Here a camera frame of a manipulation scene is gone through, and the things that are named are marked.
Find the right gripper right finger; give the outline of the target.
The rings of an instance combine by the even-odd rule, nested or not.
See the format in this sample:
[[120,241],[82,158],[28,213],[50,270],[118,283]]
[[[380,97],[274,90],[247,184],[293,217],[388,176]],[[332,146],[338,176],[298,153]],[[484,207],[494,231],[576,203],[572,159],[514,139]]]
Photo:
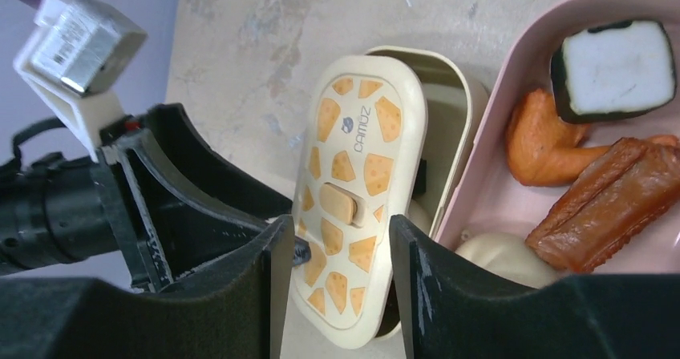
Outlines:
[[533,289],[390,221],[409,358],[676,358],[676,274],[575,275]]

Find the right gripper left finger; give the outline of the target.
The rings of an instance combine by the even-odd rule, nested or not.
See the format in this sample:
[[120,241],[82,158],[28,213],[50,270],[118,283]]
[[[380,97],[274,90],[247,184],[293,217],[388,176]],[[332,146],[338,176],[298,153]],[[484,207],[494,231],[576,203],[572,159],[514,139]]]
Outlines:
[[94,278],[1,283],[4,358],[277,358],[293,257],[281,216],[245,246],[134,294]]

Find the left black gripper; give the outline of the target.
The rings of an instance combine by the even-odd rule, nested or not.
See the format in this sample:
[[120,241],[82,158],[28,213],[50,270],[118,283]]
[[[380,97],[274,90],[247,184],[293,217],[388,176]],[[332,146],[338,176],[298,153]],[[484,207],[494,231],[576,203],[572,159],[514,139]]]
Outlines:
[[126,115],[99,134],[91,176],[138,291],[167,290],[292,209],[215,152],[179,103]]

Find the beige lunch box lid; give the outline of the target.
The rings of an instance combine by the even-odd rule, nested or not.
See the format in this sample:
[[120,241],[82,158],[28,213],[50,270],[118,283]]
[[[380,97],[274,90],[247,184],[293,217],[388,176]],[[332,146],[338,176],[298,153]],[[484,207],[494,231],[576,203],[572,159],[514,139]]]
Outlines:
[[387,56],[350,55],[314,88],[293,197],[310,260],[291,296],[336,346],[376,337],[392,281],[390,218],[410,202],[427,126],[420,81]]

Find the orange fried chicken piece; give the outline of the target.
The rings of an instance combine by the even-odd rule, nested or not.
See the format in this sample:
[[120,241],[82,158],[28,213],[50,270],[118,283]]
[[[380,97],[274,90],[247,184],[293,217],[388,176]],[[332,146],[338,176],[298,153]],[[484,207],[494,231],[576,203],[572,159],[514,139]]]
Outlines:
[[525,186],[556,187],[572,184],[609,145],[584,147],[588,124],[571,124],[557,114],[553,95],[535,89],[519,101],[505,132],[508,168]]

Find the pink lunch box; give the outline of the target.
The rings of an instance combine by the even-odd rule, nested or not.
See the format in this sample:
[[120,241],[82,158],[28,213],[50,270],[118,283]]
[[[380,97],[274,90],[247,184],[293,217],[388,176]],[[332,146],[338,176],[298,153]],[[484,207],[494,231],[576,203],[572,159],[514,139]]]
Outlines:
[[[519,35],[500,68],[474,139],[471,156],[454,191],[435,241],[455,250],[461,232],[508,232],[526,237],[544,219],[567,187],[530,188],[508,170],[504,133],[515,103],[526,91],[550,87],[549,61],[563,37],[617,20],[652,18],[661,22],[679,56],[679,0],[561,0]],[[621,137],[679,136],[679,93],[664,107],[642,117],[598,124],[588,146]],[[679,273],[679,204],[595,269],[596,273]]]

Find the dark red sausage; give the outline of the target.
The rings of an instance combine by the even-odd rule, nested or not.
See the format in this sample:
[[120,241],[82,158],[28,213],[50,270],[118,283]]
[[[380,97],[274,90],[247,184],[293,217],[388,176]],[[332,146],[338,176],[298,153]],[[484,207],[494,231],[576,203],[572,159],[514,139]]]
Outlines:
[[591,273],[678,201],[678,147],[622,138],[580,174],[525,243],[557,270]]

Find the beige lunch box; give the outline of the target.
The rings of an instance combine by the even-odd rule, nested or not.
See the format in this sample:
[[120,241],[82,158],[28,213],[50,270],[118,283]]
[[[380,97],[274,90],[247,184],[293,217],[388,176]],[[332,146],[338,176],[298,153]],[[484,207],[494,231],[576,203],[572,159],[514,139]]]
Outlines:
[[411,199],[432,218],[428,237],[436,240],[471,154],[488,93],[468,71],[431,50],[377,46],[367,54],[405,63],[421,84],[427,106],[427,129],[420,159],[427,161],[427,191]]

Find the white black sushi piece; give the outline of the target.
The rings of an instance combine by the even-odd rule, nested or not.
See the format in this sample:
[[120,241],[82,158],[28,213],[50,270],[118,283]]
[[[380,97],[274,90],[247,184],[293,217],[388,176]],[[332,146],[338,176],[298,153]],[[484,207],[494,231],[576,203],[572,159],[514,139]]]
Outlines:
[[678,89],[670,37],[660,22],[645,19],[566,37],[551,57],[550,78],[557,114],[574,124],[645,115]]

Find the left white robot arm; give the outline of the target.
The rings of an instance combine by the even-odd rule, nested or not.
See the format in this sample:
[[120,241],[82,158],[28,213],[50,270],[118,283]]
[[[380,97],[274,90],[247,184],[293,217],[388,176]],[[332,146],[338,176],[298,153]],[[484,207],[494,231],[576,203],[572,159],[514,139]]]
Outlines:
[[1,167],[1,273],[119,251],[132,287],[163,292],[250,242],[291,200],[223,159],[179,103],[125,116],[95,155],[51,152],[30,165],[21,146],[62,122],[14,135]]

